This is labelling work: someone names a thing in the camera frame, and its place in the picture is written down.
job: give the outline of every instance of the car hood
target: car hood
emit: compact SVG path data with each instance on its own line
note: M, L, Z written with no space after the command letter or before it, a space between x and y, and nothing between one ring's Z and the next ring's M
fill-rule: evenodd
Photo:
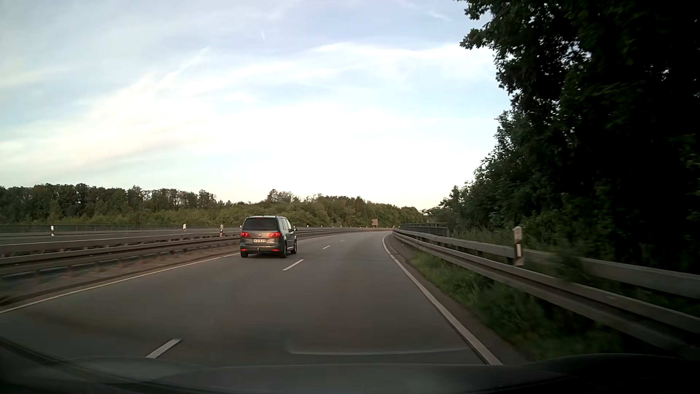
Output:
M94 392L119 393L448 394L535 387L540 391L571 390L572 385L580 387L592 381L650 376L669 379L673 375L676 377L671 379L676 379L692 376L697 366L697 362L675 358L625 354L582 355L513 366L315 364L217 368L115 356L15 368L5 373L4 379L18 386L73 392L92 385Z

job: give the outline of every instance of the white lane marking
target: white lane marking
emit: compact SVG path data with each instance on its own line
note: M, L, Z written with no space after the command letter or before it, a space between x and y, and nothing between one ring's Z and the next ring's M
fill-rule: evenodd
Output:
M387 249L386 244L384 243L384 239L389 236L389 234L386 234L382 239L381 239L381 246L384 246L384 250L386 250L386 253L391 257L391 259L401 268L401 271L408 276L408 278L423 292L423 295L426 296L430 300L430 302L435 305L435 307L442 313L442 315L447 319L447 321L452 324L452 327L457 330L457 332L476 350L485 360L487 363L491 365L503 365L503 363L496 358L496 356L491 353L491 351L484 346L484 344L481 343L481 341L474 336L469 330L467 330L467 327L464 327L462 323L457 320L457 318L450 313L445 306L443 306L429 291L428 289L425 288L413 275L411 275L410 272L406 269L406 267L401 264L400 261L398 261L391 252L389 252L389 249Z
M142 276L153 275L154 273L159 273L159 272L163 272L163 271L170 271L170 270L172 270L172 269L178 269L178 268L182 268L182 267L187 267L187 266L191 266L191 265L193 265L193 264L204 263L204 262L206 262L206 261L211 261L211 260L220 259L221 257L231 257L231 256L235 256L236 254L239 254L239 252L236 252L236 253L233 253L233 254L227 254L227 255L225 255L225 256L213 257L213 258L211 258L211 259L199 260L199 261L195 261L195 262L193 262L193 263L183 264L183 265L181 265L181 266L174 266L174 267L170 267L170 268L166 268L166 269L160 269L160 270L154 271L154 272L142 273L141 275L132 276L132 277L130 277L130 278L124 278L124 279L120 279L120 280L115 280L114 282L102 283L101 285L92 286L92 287L86 287L85 289L74 290L74 291L72 291L72 292L67 292L67 293L64 293L64 294L55 295L55 296L53 296L53 297L48 297L48 298L45 298L45 299L39 299L39 300L30 302L30 303L28 303L28 304L15 306L14 308L9 308L9 309L5 309L4 311L0 311L0 315L1 315L2 313L7 313L7 312L11 312L11 311L16 311L16 310L18 310L18 309L26 308L26 307L28 307L28 306L35 305L35 304L40 304L40 303L42 303L42 302L50 301L50 300L52 300L52 299L65 297L65 296L67 296L67 295L71 295L71 294L75 294L75 293L79 293L79 292L86 292L86 291L88 291L88 290L97 289L98 287L109 286L109 285L113 285L113 284L115 284L115 283L121 283L121 282L125 282L125 281L127 281L127 280L140 278L140 277L142 277Z
M283 269L282 271L287 271L288 269L292 268L293 266L295 266L295 265L299 264L299 263L300 263L300 262L302 262L302 261L304 261L304 259L301 259L301 260L299 260L299 261L295 262L294 264L292 264L292 265L290 265L289 267L287 267L287 268Z
M159 347L159 348L155 349L154 351L150 352L150 353L146 356L146 358L156 358L156 357L158 357L159 355L162 355L163 353L165 353L166 351L168 351L168 349L170 349L171 347L177 345L179 341L182 341L182 339L177 339L177 338L175 338L175 339L169 340L168 342L165 342L161 347Z

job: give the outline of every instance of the tree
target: tree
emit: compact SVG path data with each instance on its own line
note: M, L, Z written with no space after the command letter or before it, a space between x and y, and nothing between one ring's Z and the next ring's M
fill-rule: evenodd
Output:
M363 213L352 206L362 201ZM301 199L289 191L272 190L259 203L216 200L176 189L143 190L78 185L38 184L31 188L0 186L0 223L7 224L177 224L237 226L249 215L285 215L298 226L366 226L379 218L383 225L420 221L413 207L364 202L362 198L323 196Z
M546 217L553 242L592 257L697 267L699 141L683 115L700 99L698 4L464 1L491 19L461 45L496 52L512 108L475 180L431 214L480 228Z

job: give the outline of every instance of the road shoulder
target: road shoulder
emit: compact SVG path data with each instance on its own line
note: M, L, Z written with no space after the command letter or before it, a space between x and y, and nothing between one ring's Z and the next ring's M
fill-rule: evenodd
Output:
M425 279L410 262L416 250L408 244L401 242L393 235L386 237L386 246L405 268L450 312L454 317L476 336L493 355L504 365L517 365L528 362L527 358L515 350L508 342L501 339L495 332L482 324L473 313L460 303L438 289L429 280Z

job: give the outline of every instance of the solid white line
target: solid white line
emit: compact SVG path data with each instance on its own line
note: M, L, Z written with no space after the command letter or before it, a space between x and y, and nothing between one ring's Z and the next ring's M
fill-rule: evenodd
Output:
M127 280L140 278L140 277L142 277L142 276L153 275L154 273L159 273L159 272L163 272L163 271L170 271L171 269L178 269L178 268L182 268L182 267L191 266L191 265L193 265L193 264L204 263L204 262L206 262L206 261L211 261L211 260L220 259L221 257L231 257L231 256L235 256L236 254L239 254L239 252L233 253L233 254L227 254L226 256L219 256L219 257L214 257L214 258L211 258L211 259L195 261L195 262L193 262L193 263L187 263L187 264L183 264L183 265L181 265L181 266L174 266L174 267L170 267L170 268L166 268L166 269L160 269L160 270L154 271L154 272L142 273L141 275L132 276L132 277L130 277L130 278L124 278L124 279L120 279L120 280L115 280L114 282L102 283L101 285L92 286L92 287L86 287L85 289L74 290L74 291L72 291L72 292L67 292L67 293L64 293L64 294L55 295L55 296L53 296L53 297L48 297L48 298L45 298L45 299L39 299L39 300L37 300L37 301L30 302L30 303L28 303L28 304L15 306L14 308L5 309L4 311L0 311L0 314L2 314L2 313L7 313L7 312L11 312L11 311L16 311L16 310L21 309L21 308L26 308L26 307L31 306L31 305L40 304L40 303L42 303L42 302L50 301L50 300L52 300L52 299L65 297L65 296L67 296L67 295L71 295L71 294L75 294L75 293L79 293L79 292L86 292L86 291L92 290L92 289L97 289L98 287L109 286L109 285L113 285L113 284L115 284L115 283L121 283L121 282L125 282L125 281L127 281Z
M384 239L389 236L389 234L386 234L384 238L381 239L381 246L384 246L384 250L386 250L386 253L391 257L391 259L401 268L401 271L408 276L408 278L421 290L424 296L426 296L430 302L435 305L435 307L442 313L442 315L447 319L447 321L452 324L452 327L457 330L457 332L476 350L485 360L487 363L491 365L503 365L503 363L496 358L496 356L491 353L491 351L484 346L484 344L481 343L481 341L474 336L469 330L467 330L467 327L464 327L462 323L457 320L457 318L450 313L447 308L445 308L429 291L428 289L425 288L413 275L411 275L410 272L406 269L406 267L403 266L403 264L398 261L391 252L389 252L389 249L387 249L386 244L384 243Z

